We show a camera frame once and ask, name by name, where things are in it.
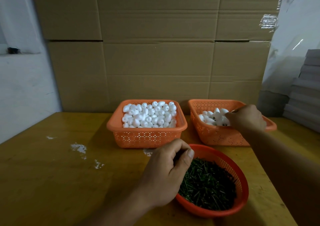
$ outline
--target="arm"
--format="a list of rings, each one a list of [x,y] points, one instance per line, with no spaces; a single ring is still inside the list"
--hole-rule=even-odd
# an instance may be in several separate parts
[[[176,153],[184,150],[176,163]],[[194,151],[181,139],[156,149],[129,196],[114,206],[103,206],[79,226],[131,226],[149,210],[168,204],[177,195]]]
[[[251,145],[297,224],[317,225],[320,221],[320,166],[264,132],[266,123],[254,105],[227,113],[226,117]]]

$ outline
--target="basket rim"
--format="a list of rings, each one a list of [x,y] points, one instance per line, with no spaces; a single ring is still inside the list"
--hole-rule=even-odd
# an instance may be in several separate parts
[[[189,202],[180,194],[176,195],[176,199],[180,203],[183,202],[183,204],[186,204],[193,211],[196,211],[201,214],[205,214],[206,216],[210,216],[210,217],[223,217],[223,216],[232,215],[232,214],[240,211],[246,205],[248,198],[249,198],[248,181],[247,181],[244,173],[240,169],[240,167],[231,158],[229,158],[227,155],[220,152],[219,150],[216,150],[212,147],[209,147],[206,145],[201,145],[201,144],[189,144],[189,145],[192,149],[197,148],[197,147],[204,148],[209,153],[211,152],[211,153],[215,154],[217,157],[219,157],[220,159],[224,160],[224,162],[226,162],[234,170],[234,172],[237,174],[237,176],[239,178],[239,182],[240,182],[241,188],[242,188],[242,197],[241,197],[240,203],[238,205],[236,205],[235,207],[232,207],[228,210],[224,210],[224,211],[214,211],[214,210],[201,208],[201,207],[196,206],[195,204]]]
[[[239,101],[239,100],[235,100],[235,99],[190,99],[190,100],[188,101],[188,106],[189,106],[189,108],[190,108],[190,111],[193,113],[193,116],[195,117],[195,119],[197,119],[198,122],[201,122],[200,124],[201,124],[202,126],[204,126],[204,127],[206,127],[206,128],[210,128],[210,129],[212,129],[212,130],[221,129],[221,128],[226,129],[226,130],[227,130],[227,129],[229,129],[229,130],[235,130],[235,129],[234,129],[233,127],[231,127],[231,126],[211,126],[211,125],[208,125],[208,124],[204,123],[203,121],[201,121],[200,118],[199,118],[199,116],[198,116],[198,114],[197,114],[197,112],[196,112],[196,110],[194,109],[194,107],[193,107],[192,104],[191,104],[192,102],[197,102],[197,101],[235,101],[235,102],[241,103],[243,106],[246,105],[245,103],[243,103],[243,102],[241,102],[241,101]],[[277,129],[276,123],[274,123],[272,120],[268,119],[268,118],[265,117],[264,115],[262,115],[262,118],[263,118],[264,120],[267,120],[268,122],[271,123],[270,126],[266,126],[265,131],[274,131],[274,130]]]
[[[179,114],[181,114],[181,119],[182,119],[182,125],[179,127],[172,127],[172,128],[138,128],[138,127],[134,127],[134,128],[124,128],[124,127],[116,127],[112,125],[112,122],[116,119],[115,117],[115,113],[116,111],[121,110],[122,111],[122,107],[127,105],[128,103],[131,102],[153,102],[153,101],[165,101],[166,103],[169,103],[170,101],[174,102],[174,104],[177,107],[177,111],[179,112]],[[175,100],[171,100],[171,99],[126,99],[124,101],[122,101],[117,109],[114,111],[114,113],[112,114],[112,116],[110,117],[108,123],[107,123],[107,129],[112,131],[112,132],[182,132],[184,130],[187,129],[188,124],[186,122],[186,118],[182,112],[182,109],[179,105],[179,103]]]

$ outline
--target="pile of white foam beads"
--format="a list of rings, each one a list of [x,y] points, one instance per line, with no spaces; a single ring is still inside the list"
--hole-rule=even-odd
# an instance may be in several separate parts
[[[138,128],[173,128],[177,121],[177,107],[174,102],[166,104],[164,101],[154,101],[152,104],[127,104],[122,109],[122,127]]]
[[[229,111],[227,109],[215,108],[212,111],[203,111],[202,114],[198,115],[200,120],[204,123],[212,126],[230,126],[229,120],[225,117],[225,114]]]

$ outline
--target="wooden table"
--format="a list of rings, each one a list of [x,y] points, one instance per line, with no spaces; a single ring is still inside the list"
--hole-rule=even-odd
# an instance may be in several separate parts
[[[106,122],[111,114],[55,113],[0,148],[0,225],[72,225],[106,200],[116,200],[140,177],[149,160],[141,149],[120,149]],[[201,143],[190,117],[182,139]],[[320,161],[320,135],[284,118],[272,134]],[[86,153],[77,151],[84,148]],[[244,172],[248,204],[237,214],[202,219],[175,200],[136,225],[296,225],[250,147],[219,147]]]

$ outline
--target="person's right arm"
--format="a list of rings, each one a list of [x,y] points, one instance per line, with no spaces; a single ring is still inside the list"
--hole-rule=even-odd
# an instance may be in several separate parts
[[[320,224],[320,165],[267,134],[261,112],[246,105],[226,117],[251,145],[298,225]]]

